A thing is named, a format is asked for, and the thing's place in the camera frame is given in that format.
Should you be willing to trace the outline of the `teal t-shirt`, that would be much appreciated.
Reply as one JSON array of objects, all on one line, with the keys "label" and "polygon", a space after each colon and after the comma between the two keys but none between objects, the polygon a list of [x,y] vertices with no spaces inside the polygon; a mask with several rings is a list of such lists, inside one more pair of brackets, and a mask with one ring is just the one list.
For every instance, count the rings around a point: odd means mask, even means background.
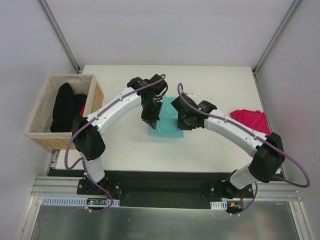
[{"label": "teal t-shirt", "polygon": [[171,104],[175,99],[175,97],[164,97],[156,129],[150,127],[149,136],[172,139],[184,137],[184,131],[178,129],[178,112]]}]

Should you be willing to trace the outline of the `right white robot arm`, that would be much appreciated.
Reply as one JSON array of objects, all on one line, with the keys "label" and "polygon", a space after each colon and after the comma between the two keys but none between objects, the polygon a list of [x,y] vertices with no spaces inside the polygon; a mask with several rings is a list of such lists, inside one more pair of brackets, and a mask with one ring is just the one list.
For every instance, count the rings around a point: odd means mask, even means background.
[{"label": "right white robot arm", "polygon": [[228,139],[243,149],[252,161],[213,186],[217,195],[232,199],[242,193],[248,185],[258,181],[269,183],[285,157],[274,148],[283,150],[281,137],[276,133],[266,135],[242,123],[232,120],[214,104],[203,100],[196,104],[186,94],[171,102],[178,114],[177,127],[180,130],[207,129]]}]

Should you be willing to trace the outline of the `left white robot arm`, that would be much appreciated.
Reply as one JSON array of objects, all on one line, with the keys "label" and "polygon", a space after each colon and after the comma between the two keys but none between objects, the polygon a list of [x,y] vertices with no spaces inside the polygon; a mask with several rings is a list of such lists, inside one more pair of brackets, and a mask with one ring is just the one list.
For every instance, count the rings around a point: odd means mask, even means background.
[{"label": "left white robot arm", "polygon": [[99,195],[105,191],[105,172],[102,155],[106,150],[103,135],[108,128],[134,108],[141,107],[141,120],[156,129],[160,120],[163,98],[168,90],[165,74],[150,79],[135,77],[106,106],[87,116],[76,115],[72,124],[72,137],[67,147],[75,146],[83,163],[88,188]]}]

